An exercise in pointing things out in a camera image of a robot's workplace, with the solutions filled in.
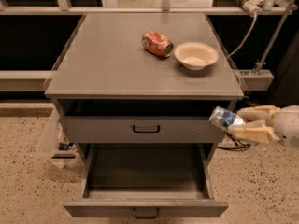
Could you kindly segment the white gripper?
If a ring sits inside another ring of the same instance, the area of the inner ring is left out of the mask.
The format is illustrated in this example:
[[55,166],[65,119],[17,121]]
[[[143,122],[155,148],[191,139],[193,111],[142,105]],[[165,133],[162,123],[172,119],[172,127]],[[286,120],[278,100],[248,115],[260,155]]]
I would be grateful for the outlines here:
[[[273,105],[257,105],[242,108],[236,114],[251,122],[230,125],[228,131],[232,136],[257,143],[271,143],[280,138],[285,147],[299,148],[298,105],[286,106],[280,110]],[[274,128],[267,126],[266,122],[272,122],[274,117]]]

